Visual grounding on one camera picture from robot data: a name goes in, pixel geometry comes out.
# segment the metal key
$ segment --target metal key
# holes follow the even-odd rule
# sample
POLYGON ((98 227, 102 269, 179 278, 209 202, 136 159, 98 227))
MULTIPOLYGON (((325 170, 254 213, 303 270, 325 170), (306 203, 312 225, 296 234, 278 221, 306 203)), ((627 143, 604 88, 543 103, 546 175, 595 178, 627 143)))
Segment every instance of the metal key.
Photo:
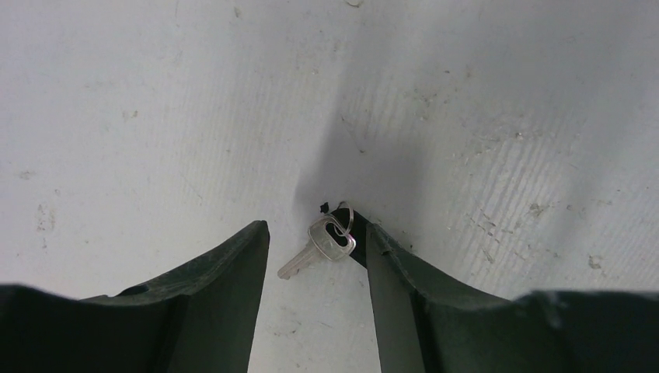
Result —
POLYGON ((352 253, 352 250, 357 245, 354 238, 351 235, 345 235, 347 245, 341 246, 327 232, 326 226, 330 224, 336 227, 340 235, 346 234, 345 228, 332 215, 327 214, 318 219, 309 227, 309 241, 305 248, 277 272, 279 278, 288 280, 301 269, 322 258, 334 261, 352 253))

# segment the key blade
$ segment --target key blade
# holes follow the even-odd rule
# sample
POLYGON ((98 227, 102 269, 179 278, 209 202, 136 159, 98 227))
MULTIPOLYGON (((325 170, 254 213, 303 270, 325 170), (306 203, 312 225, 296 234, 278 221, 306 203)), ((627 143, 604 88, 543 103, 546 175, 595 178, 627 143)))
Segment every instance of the key blade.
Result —
POLYGON ((298 274, 298 272, 306 268, 309 264, 317 261, 321 258, 321 253, 318 251, 313 242, 309 240, 305 248, 294 256, 288 263, 286 263, 279 271, 277 276, 283 280, 288 280, 292 276, 298 274))

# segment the key hole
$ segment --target key hole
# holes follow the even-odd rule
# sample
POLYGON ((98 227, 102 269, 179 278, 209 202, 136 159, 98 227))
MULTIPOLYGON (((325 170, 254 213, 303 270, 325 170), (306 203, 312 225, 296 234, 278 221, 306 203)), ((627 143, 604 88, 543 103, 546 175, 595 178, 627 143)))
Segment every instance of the key hole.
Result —
POLYGON ((329 224, 325 225, 325 232, 327 232, 329 235, 331 235, 332 238, 334 239, 334 241, 336 241, 336 243, 339 244, 339 246, 342 246, 342 247, 348 246, 348 239, 346 239, 342 235, 338 235, 334 231, 334 224, 333 223, 329 223, 329 224))

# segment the scratched white surface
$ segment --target scratched white surface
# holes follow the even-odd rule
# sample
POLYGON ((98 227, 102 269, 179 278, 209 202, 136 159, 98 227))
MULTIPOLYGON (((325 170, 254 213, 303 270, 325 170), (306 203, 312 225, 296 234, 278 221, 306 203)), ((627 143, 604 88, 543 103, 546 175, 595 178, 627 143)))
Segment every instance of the scratched white surface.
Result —
POLYGON ((659 2, 5 0, 0 281, 116 294, 270 225, 250 371, 378 371, 342 199, 459 280, 659 287, 659 2))

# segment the key ring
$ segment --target key ring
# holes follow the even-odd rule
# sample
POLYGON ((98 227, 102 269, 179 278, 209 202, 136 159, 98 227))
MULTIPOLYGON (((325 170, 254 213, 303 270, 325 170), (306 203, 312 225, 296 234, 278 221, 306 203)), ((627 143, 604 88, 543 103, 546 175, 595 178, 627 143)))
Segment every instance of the key ring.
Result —
POLYGON ((350 220, 348 221, 348 226, 346 228, 345 233, 341 234, 339 230, 336 229, 336 225, 334 225, 334 232, 341 237, 348 237, 348 235, 350 234, 350 230, 352 230, 352 224, 354 223, 354 210, 352 209, 352 206, 350 206, 350 204, 348 204, 345 200, 342 200, 339 203, 339 207, 337 207, 336 209, 339 210, 341 206, 343 206, 343 208, 347 208, 350 211, 350 220))

